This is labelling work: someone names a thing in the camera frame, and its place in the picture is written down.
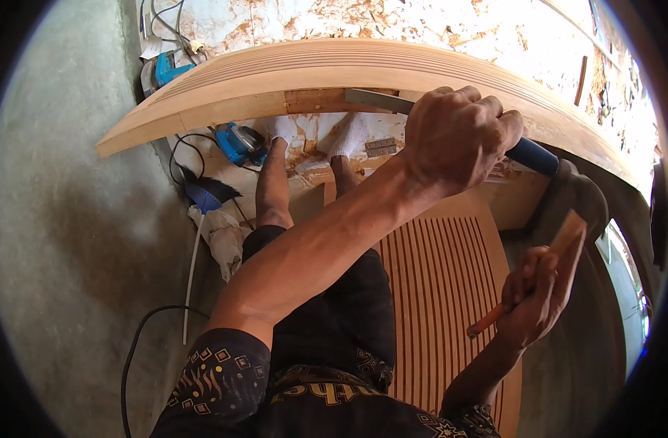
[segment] forearm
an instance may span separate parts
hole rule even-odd
[[[441,416],[459,408],[492,404],[499,383],[514,369],[524,353],[499,335],[451,382],[444,394]]]
[[[242,329],[271,345],[272,327],[324,291],[365,250],[440,200],[400,155],[311,220],[251,257],[220,294],[208,328]]]

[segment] black shirt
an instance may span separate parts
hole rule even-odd
[[[367,373],[389,382],[391,370]],[[198,338],[152,437],[497,437],[488,406],[440,418],[389,397],[370,376],[295,365],[269,379],[259,339],[218,328]]]

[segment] crumpled white cloth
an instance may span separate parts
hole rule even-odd
[[[195,226],[200,223],[200,209],[197,205],[188,208],[188,216]],[[239,226],[233,216],[221,210],[207,212],[200,234],[210,247],[210,254],[220,265],[222,279],[229,282],[242,265],[242,244],[251,233],[248,227]]]

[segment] blue chisel handle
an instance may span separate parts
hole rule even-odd
[[[521,137],[519,143],[504,154],[507,158],[520,162],[527,168],[546,175],[548,178],[556,176],[557,156],[526,137]]]

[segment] curved wooden panel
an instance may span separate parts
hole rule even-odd
[[[294,105],[291,109],[286,98],[289,91],[385,88],[414,99],[442,85],[468,84],[483,95],[497,96],[506,110],[521,111],[532,139],[581,156],[634,184],[635,178],[596,123],[569,102],[492,63],[441,48],[382,39],[300,40],[214,57],[130,111],[96,149],[100,156],[107,156],[199,127],[318,112],[324,107]],[[327,111],[346,109],[338,93],[327,95]]]
[[[465,328],[500,300],[508,274],[502,242],[477,191],[448,198],[380,242],[390,276],[397,354],[390,395],[437,413],[452,379],[494,337],[471,341]],[[513,437],[521,364],[500,384],[492,417]]]

